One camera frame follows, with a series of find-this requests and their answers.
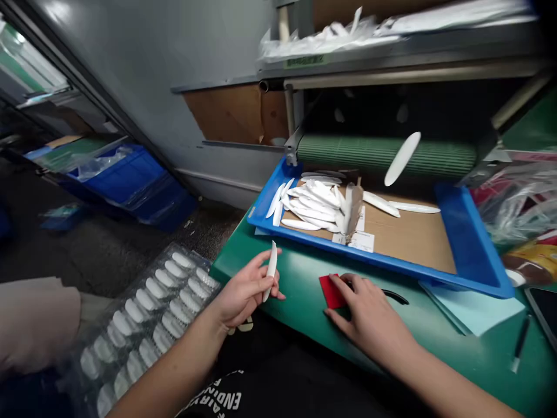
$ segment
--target metal shelf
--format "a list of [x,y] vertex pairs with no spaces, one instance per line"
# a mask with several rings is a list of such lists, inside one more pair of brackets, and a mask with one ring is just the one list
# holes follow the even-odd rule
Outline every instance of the metal shelf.
[[[260,63],[258,78],[309,78],[341,73],[343,76],[350,76],[347,73],[356,72],[393,73],[409,70],[409,67],[414,71],[423,67],[438,70],[445,67],[474,67],[474,62],[483,60],[500,65],[504,65],[507,60],[512,63],[520,62],[516,67],[507,68],[505,73],[507,77],[527,77],[549,65],[545,57],[544,41],[537,23],[513,23],[416,34],[392,44],[333,52],[325,55],[325,63],[322,65],[287,68],[288,60]],[[463,80],[462,71],[454,71],[453,74],[455,80]],[[421,75],[414,75],[417,78],[414,77],[413,82],[419,82]],[[451,77],[451,74],[445,74],[441,81],[448,81]]]

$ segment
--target red sponge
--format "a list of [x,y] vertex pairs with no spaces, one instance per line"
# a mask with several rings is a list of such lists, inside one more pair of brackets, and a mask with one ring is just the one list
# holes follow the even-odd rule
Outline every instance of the red sponge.
[[323,294],[325,295],[325,300],[327,301],[327,307],[329,307],[329,309],[337,309],[346,306],[344,296],[329,276],[320,277],[319,281],[321,282],[321,288],[323,289]]

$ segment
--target right hand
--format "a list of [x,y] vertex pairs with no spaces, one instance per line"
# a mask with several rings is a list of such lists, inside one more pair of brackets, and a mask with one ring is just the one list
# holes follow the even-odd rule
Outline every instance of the right hand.
[[[368,357],[388,367],[418,345],[383,291],[370,280],[351,273],[329,277],[346,299],[352,320],[348,322],[332,309],[325,309],[325,314]],[[352,283],[354,291],[346,282]]]

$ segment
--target left hand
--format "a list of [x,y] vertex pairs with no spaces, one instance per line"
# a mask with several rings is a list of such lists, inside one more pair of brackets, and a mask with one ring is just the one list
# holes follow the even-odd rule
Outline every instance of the left hand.
[[[277,255],[282,250],[277,248]],[[271,287],[271,296],[286,299],[279,292],[279,271],[274,277],[267,277],[267,266],[261,266],[271,257],[271,250],[256,255],[236,276],[230,279],[225,288],[211,303],[211,310],[226,328],[242,325],[255,308],[263,301],[263,292]]]

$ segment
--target black pen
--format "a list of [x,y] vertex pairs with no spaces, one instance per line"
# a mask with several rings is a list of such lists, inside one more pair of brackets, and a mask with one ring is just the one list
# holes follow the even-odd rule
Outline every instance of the black pen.
[[516,373],[518,371],[518,365],[520,364],[520,355],[522,354],[522,347],[524,347],[524,341],[526,341],[526,334],[528,333],[528,327],[530,326],[531,314],[526,315],[524,322],[522,322],[522,328],[520,328],[520,334],[518,334],[518,341],[516,342],[515,348],[515,359],[512,361],[511,371]]

